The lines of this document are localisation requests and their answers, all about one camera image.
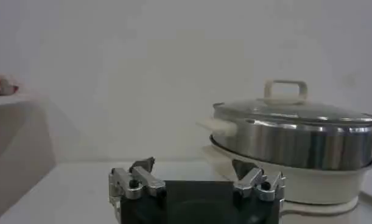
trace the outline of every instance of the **pot handle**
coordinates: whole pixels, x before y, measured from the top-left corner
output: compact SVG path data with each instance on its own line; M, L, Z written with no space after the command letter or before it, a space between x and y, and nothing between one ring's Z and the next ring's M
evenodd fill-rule
M215 135L230 137L237 133L237 125L234 122L213 117L199 121L197 125L213 132Z
M299 93L297 97L277 97L272 96L272 86L275 83L285 83L298 85ZM307 99L307 84L304 81L295 81L295 80L269 80L266 81L264 86L264 98L258 99L262 100L267 104L283 104L283 105L294 105L294 104L303 104Z

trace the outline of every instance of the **stainless steel pot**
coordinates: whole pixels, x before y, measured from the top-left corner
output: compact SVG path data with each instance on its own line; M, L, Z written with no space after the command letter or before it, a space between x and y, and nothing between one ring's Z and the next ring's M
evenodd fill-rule
M273 97L274 83L299 86L295 98ZM212 142L234 153L274 164L319 170L357 170L371 163L372 115L307 99L307 85L268 81L264 98L214 104L200 124Z

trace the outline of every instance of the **white table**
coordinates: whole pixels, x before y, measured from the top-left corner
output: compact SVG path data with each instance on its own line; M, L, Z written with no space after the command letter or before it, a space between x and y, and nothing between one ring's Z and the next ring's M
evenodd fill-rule
M108 173L131 163L60 164L1 218L0 224L117 224L108 203ZM222 180L204 161L157 162L154 176L166 180ZM372 223L372 207L360 205L361 223Z

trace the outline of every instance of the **lid handle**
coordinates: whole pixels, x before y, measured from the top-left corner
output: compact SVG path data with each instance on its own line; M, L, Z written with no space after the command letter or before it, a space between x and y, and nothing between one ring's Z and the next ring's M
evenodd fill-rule
M285 84L294 84L298 85L300 91L297 97L279 97L272 96L272 86L275 83L285 83ZM267 104L283 104L283 105L295 105L303 104L307 99L307 84L304 81L296 80L269 80L266 81L264 86L264 98L259 99L263 100Z

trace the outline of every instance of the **metal bracket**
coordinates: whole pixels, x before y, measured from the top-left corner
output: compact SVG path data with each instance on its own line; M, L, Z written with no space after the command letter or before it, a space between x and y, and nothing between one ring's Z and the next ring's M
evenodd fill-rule
M284 198L284 180L281 172L268 175L267 179L256 186L258 198L262 201L282 200Z
M133 167L132 175L133 178L139 180L148 189L148 193L151 196L157 197L166 190L166 183L164 181L155 178L141 166Z
M253 168L243 179L233 183L234 191L239 192L243 198L247 198L251 195L252 189L263 180L262 169Z
M134 180L122 168L114 168L109 174L109 195L135 200L141 198L143 185Z

